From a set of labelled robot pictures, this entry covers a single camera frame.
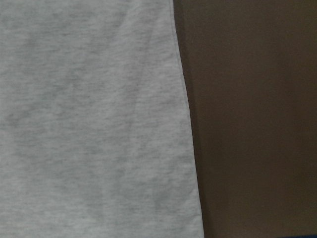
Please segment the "grey cartoon print t-shirt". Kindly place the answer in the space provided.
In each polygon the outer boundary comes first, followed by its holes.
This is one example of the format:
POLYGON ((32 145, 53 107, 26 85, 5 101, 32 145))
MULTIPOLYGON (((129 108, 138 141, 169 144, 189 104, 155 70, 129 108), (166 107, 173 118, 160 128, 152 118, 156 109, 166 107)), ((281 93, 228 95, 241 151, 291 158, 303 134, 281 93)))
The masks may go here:
POLYGON ((0 235, 204 236, 172 1, 1 1, 0 235))

